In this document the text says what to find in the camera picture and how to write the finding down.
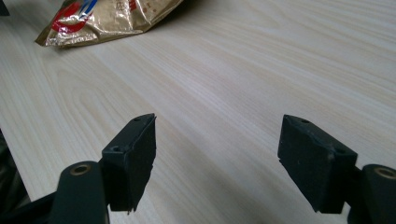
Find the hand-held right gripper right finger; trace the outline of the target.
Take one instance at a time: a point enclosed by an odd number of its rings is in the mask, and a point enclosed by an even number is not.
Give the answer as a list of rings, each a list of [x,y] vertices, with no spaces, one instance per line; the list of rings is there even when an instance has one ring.
[[[277,156],[316,212],[339,214],[358,154],[314,123],[286,115]]]

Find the gold foil snack bag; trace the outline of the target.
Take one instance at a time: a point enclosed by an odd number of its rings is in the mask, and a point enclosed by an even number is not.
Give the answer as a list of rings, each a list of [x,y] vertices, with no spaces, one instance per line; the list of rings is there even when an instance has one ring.
[[[79,47],[145,33],[183,0],[64,0],[35,42]]]

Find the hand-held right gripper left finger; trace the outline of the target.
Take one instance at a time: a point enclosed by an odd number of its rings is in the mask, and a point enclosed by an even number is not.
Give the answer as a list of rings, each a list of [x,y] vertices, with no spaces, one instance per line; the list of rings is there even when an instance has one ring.
[[[135,211],[156,157],[155,115],[131,119],[102,151],[106,202],[112,211]]]

